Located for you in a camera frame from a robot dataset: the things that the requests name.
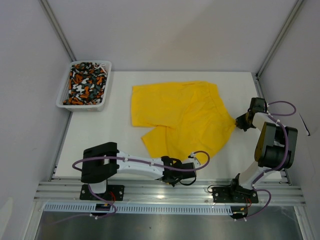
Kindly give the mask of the yellow shorts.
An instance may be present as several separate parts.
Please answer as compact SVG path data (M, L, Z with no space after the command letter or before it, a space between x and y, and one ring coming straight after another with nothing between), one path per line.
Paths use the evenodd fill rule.
M131 123L151 128L141 139L152 158L180 160L196 151L214 157L236 127L218 86L207 81L133 86Z

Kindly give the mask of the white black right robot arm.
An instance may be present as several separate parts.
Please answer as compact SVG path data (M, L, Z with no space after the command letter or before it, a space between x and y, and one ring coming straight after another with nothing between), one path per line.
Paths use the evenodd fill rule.
M228 196L234 202L257 194L255 185L271 173L289 169L294 162L298 130L285 126L268 112L264 98L253 97L246 113L235 120L243 131L257 129L260 135L253 163L231 180Z

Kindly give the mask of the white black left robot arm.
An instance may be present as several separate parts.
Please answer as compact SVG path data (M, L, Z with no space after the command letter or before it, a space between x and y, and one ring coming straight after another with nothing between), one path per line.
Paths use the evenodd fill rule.
M169 156L160 158L138 158L118 149L115 142L107 142L83 151L81 182L91 187L97 200L108 196L108 179L116 174L149 177L175 186L182 180L197 179L192 162L182 163Z

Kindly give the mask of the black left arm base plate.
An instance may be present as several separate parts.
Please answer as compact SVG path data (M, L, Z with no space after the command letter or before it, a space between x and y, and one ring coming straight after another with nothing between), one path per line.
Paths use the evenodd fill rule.
M125 186L124 185L110 185L108 184L106 190L103 193L97 193L96 195L100 198L103 198L107 201L123 201L125 193ZM87 184L83 184L81 187L80 200L86 201L98 201L99 199L93 196Z

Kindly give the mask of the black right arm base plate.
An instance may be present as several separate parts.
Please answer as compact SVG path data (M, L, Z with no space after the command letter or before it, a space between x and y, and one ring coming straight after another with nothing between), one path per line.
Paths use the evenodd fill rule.
M211 188L211 191L215 203L257 204L259 202L256 191L243 188L242 186L214 186Z

